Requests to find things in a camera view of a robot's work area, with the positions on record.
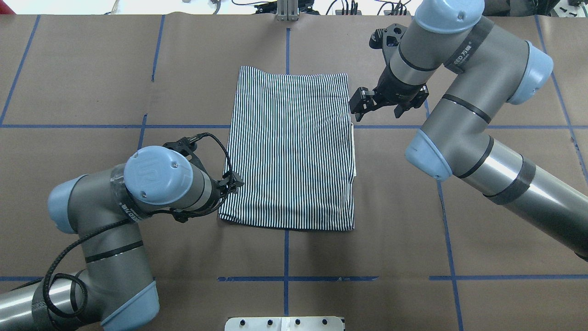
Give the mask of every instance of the striped cloth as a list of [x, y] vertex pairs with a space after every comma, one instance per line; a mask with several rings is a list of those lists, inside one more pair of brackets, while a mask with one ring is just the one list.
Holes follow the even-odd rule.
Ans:
[[295, 230], [352, 230], [355, 176], [346, 74], [242, 67], [228, 151], [245, 185], [221, 219]]

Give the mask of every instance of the blue joint cap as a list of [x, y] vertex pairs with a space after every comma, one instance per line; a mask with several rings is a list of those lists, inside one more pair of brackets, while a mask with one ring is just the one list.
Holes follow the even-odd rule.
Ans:
[[76, 233], [69, 223], [68, 207], [69, 196], [74, 190], [75, 184], [84, 177], [81, 175], [76, 179], [68, 180], [65, 183], [57, 185], [49, 194], [47, 199], [47, 209], [49, 210], [49, 217], [55, 222], [57, 229], [63, 233]]
[[194, 172], [180, 153], [162, 146], [147, 146], [129, 158], [123, 176], [126, 188], [135, 198], [160, 206], [186, 195], [192, 187]]
[[159, 312], [155, 281], [100, 322], [104, 331], [131, 331], [149, 323]]
[[443, 154], [421, 129], [417, 130], [405, 156], [408, 162], [436, 180], [444, 181], [453, 173]]
[[484, 0], [424, 0], [416, 9], [421, 28], [438, 34], [456, 34], [478, 23]]
[[541, 52], [530, 41], [525, 41], [529, 45], [529, 59], [519, 87], [512, 97], [507, 100], [509, 104], [513, 105], [520, 105], [531, 99], [535, 92], [549, 79], [553, 71], [553, 60], [549, 55]]

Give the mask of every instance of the white mounting plate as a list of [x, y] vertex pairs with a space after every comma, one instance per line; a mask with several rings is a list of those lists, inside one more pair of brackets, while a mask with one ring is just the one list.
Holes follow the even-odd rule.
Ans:
[[345, 331], [344, 321], [336, 316], [233, 317], [225, 331]]

